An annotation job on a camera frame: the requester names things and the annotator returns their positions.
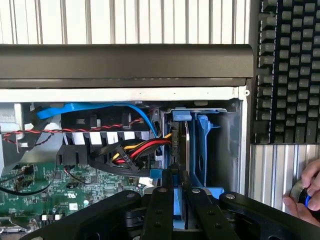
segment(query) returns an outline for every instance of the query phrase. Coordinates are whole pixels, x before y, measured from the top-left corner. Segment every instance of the yellow wire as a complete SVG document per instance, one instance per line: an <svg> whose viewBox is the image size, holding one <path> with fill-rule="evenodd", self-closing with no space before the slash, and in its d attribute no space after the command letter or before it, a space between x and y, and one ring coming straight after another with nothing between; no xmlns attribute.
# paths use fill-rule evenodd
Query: yellow wire
<svg viewBox="0 0 320 240"><path fill-rule="evenodd" d="M171 135L172 135L172 133L169 133L169 134L165 135L164 138L165 138L165 139L170 138ZM141 142L141 143L139 143L139 144L137 144L137 145L125 146L123 149L124 149L124 150L135 149L136 147L139 147L139 146L140 146L141 144L143 144L143 143L144 143L144 141ZM117 157L119 157L119 155L120 155L119 153L116 153L116 154L113 156L112 161L116 160Z"/></svg>

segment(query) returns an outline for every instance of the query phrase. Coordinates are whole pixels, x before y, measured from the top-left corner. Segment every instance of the black keyboard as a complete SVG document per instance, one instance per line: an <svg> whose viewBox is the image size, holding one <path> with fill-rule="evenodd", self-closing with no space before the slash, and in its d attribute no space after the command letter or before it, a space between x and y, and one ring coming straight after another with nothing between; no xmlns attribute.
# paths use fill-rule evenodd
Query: black keyboard
<svg viewBox="0 0 320 240"><path fill-rule="evenodd" d="M262 0L252 141L320 143L320 0Z"/></svg>

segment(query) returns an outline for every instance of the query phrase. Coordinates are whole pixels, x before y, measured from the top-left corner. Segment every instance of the green circuit board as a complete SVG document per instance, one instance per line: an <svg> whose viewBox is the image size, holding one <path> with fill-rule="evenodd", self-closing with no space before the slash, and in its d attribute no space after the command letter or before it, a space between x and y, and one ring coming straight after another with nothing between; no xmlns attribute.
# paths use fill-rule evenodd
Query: green circuit board
<svg viewBox="0 0 320 240"><path fill-rule="evenodd" d="M13 170L11 174L14 175L18 171ZM44 188L52 180L54 172L54 163L35 164L33 174L24 177L24 181L32 183L20 192L33 192ZM133 190L141 194L143 191L143 185L138 184L138 178L97 171L87 165L76 166L71 173L92 184L77 184L64 172L62 166L58 166L54 181L43 193L22 197L1 192L0 217L33 217L54 213L67 216L123 190ZM12 190L14 184L15 180L11 180L2 183L1 186Z"/></svg>

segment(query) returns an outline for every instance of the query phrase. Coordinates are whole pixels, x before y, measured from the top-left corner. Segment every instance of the ribbed metal surface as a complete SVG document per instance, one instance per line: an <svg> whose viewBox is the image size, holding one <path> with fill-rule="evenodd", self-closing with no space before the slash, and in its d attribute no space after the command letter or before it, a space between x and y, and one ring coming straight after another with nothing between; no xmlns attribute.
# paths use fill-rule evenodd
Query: ribbed metal surface
<svg viewBox="0 0 320 240"><path fill-rule="evenodd" d="M250 197L285 211L282 202L308 163L319 158L319 145L257 145L251 148Z"/></svg>
<svg viewBox="0 0 320 240"><path fill-rule="evenodd" d="M1 0L0 44L243 44L250 0ZM284 209L315 145L253 146L250 195Z"/></svg>
<svg viewBox="0 0 320 240"><path fill-rule="evenodd" d="M4 44L243 44L250 0L1 0Z"/></svg>

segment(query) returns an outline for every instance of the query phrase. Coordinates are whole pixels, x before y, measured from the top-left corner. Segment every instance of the finger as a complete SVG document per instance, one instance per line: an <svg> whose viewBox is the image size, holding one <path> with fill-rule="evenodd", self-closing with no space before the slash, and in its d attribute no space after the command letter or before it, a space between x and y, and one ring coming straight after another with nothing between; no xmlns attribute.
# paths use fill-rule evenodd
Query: finger
<svg viewBox="0 0 320 240"><path fill-rule="evenodd" d="M320 173L318 173L318 175L312 181L310 187L308 187L307 193L310 197L312 197L319 190L320 190Z"/></svg>
<svg viewBox="0 0 320 240"><path fill-rule="evenodd" d="M320 192L317 192L313 197L311 197L308 202L308 208L312 211L320 210Z"/></svg>
<svg viewBox="0 0 320 240"><path fill-rule="evenodd" d="M289 210L289 212L292 216L299 218L297 204L295 203L295 201L291 197L285 196L283 198L283 203L286 206L286 208Z"/></svg>
<svg viewBox="0 0 320 240"><path fill-rule="evenodd" d="M311 212L305 207L305 205L303 205L302 203L298 203L297 210L298 210L298 214L299 214L300 219L302 219L310 224L313 224L313 225L320 227L320 222L318 222L311 215Z"/></svg>
<svg viewBox="0 0 320 240"><path fill-rule="evenodd" d="M306 166L301 175L302 186L308 188L313 176L320 171L320 159L315 160Z"/></svg>

